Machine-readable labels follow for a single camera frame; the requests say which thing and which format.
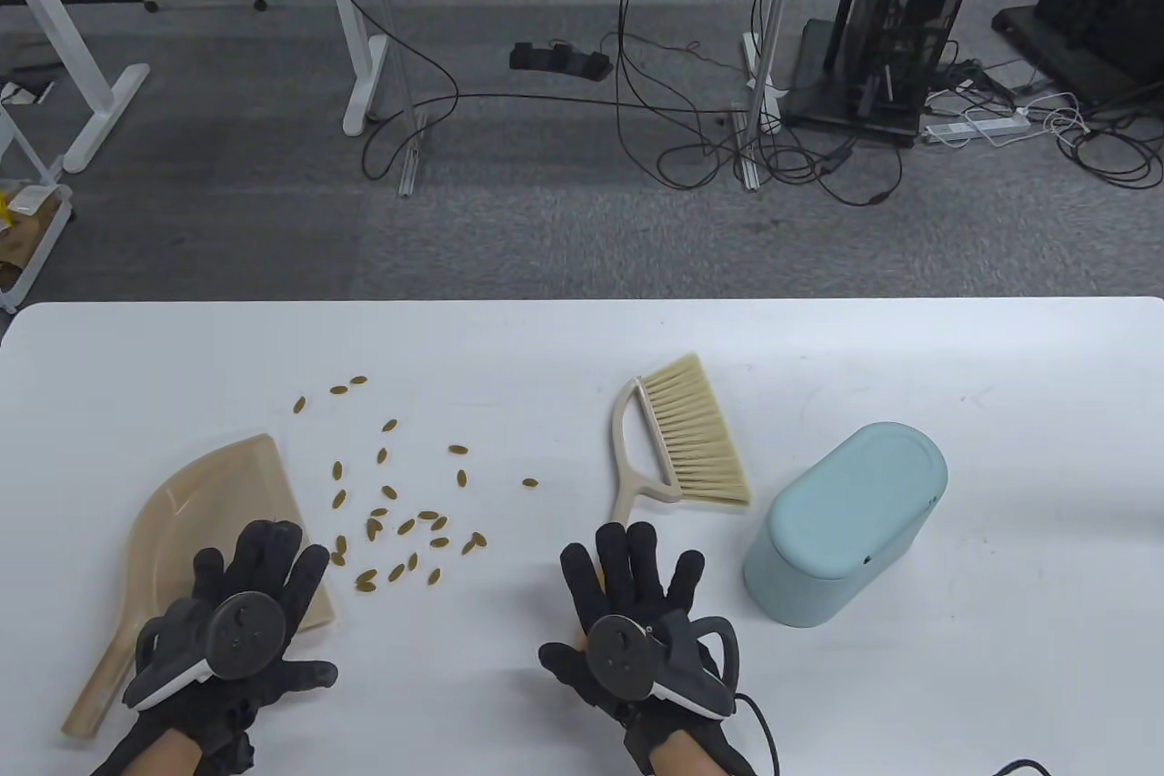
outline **power strip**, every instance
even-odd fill
[[[994,136],[1009,136],[1013,133],[1027,133],[1030,130],[1030,119],[1015,112],[1010,119],[982,119],[973,123],[927,123],[922,131],[922,140],[927,143],[960,143],[964,140],[978,140],[982,133],[994,138]]]

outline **dustpan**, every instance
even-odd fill
[[[293,521],[303,527],[278,448],[267,434],[218,448],[155,490],[129,534],[118,629],[61,726],[62,733],[78,739],[97,733],[133,664],[142,626],[178,598],[190,597],[194,555],[215,547],[229,561],[239,534],[255,519]],[[307,543],[305,534],[304,546]],[[300,631],[334,619],[327,590],[320,585]]]

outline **dustpan handle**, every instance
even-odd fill
[[[113,641],[109,642],[109,648],[105,650],[93,675],[85,683],[84,691],[73,704],[69,718],[61,726],[63,734],[79,740],[88,740],[97,735],[97,728],[100,727],[113,697],[116,697],[134,662],[136,645],[137,634],[133,626],[127,626],[122,621],[113,635]]]

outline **gloved hand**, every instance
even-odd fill
[[[695,585],[703,576],[702,554],[684,551],[680,555],[665,593],[655,558],[658,539],[651,525],[639,521],[624,529],[619,522],[610,522],[598,528],[595,542],[605,590],[582,543],[570,543],[561,556],[562,576],[574,597],[574,608],[584,633],[589,634],[599,618],[610,614],[626,615],[646,627],[674,610],[690,612]],[[715,660],[702,645],[700,654],[704,667],[718,676]],[[754,776],[744,756],[728,745],[718,721],[655,697],[637,703],[617,699],[590,672],[585,654],[565,643],[545,643],[538,649],[538,660],[559,682],[573,688],[579,697],[626,728],[624,745],[644,774],[654,773],[651,753],[669,735],[686,731],[731,776]]]
[[[250,767],[254,753],[244,732],[262,706],[274,704],[289,691],[331,688],[335,683],[335,664],[283,660],[327,569],[328,554],[322,546],[308,546],[296,560],[301,542],[298,525],[253,521],[239,535],[229,567],[223,569],[218,549],[203,549],[194,556],[192,597],[218,606],[244,590],[261,590],[283,608],[283,649],[255,676],[229,682],[212,677],[141,712],[133,729],[93,776],[119,776],[169,729],[199,743],[203,761],[198,776],[240,774]]]

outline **computer tower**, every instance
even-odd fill
[[[1088,106],[1164,85],[1164,0],[1039,0],[994,28]]]
[[[961,1],[853,0],[842,54],[853,115],[918,116]]]
[[[783,118],[911,147],[961,2],[840,0],[836,20],[809,20]]]

